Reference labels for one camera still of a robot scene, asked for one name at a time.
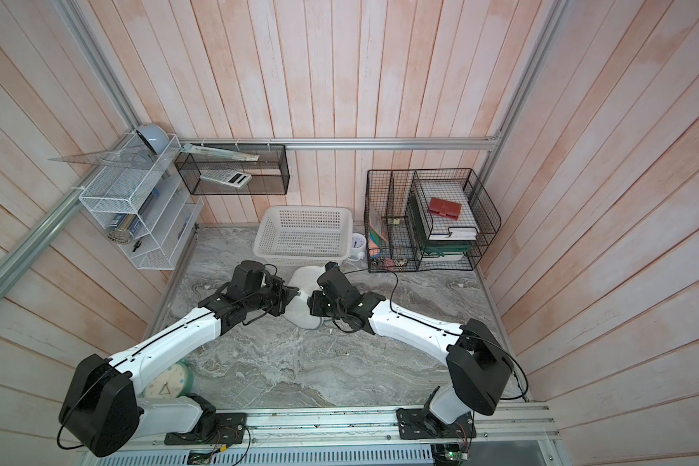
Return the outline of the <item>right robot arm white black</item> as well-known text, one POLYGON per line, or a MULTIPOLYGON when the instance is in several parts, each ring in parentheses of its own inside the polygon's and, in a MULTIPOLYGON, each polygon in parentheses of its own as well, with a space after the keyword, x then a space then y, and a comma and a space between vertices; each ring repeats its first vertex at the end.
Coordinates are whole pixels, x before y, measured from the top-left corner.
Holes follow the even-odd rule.
POLYGON ((308 299, 313 316, 343 322, 347 332, 366 332, 409 345, 446 365, 450 382, 435 388, 421 409, 396 411, 403 440, 474 438, 475 413, 491 416, 520 365, 479 320, 455 324, 410 311, 380 293, 361 292, 329 262, 308 299))

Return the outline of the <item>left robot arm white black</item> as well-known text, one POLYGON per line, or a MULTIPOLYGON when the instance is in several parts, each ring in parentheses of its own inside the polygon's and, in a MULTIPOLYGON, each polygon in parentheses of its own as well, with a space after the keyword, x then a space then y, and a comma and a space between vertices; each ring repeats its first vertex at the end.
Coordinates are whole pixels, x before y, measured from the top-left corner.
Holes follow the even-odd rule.
POLYGON ((59 429, 97 457, 117 452, 132 439, 158 434, 186 444, 221 442, 217 410, 202 396, 147 399, 145 389, 192 351, 248 324, 250 313, 285 314, 299 292, 267 265, 241 262, 229 282, 170 327, 109 357, 83 359, 61 405, 59 429))

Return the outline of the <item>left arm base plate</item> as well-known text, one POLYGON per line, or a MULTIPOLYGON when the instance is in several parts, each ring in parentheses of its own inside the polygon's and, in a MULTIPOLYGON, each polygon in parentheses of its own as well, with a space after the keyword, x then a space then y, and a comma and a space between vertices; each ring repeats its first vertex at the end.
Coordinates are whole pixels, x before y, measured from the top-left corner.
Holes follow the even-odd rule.
POLYGON ((167 433, 166 446, 227 446, 240 445, 246 433, 246 413, 224 413, 205 416, 188 433, 167 433))

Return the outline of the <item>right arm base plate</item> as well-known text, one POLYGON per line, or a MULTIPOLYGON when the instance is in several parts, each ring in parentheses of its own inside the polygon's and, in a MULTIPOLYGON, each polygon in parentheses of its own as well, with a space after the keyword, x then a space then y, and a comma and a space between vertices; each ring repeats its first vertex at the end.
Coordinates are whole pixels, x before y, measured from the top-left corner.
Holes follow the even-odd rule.
POLYGON ((462 415, 453 423, 444 423, 425 409, 399 408, 396 421, 402 440, 472 440, 477 437, 471 413, 462 415))

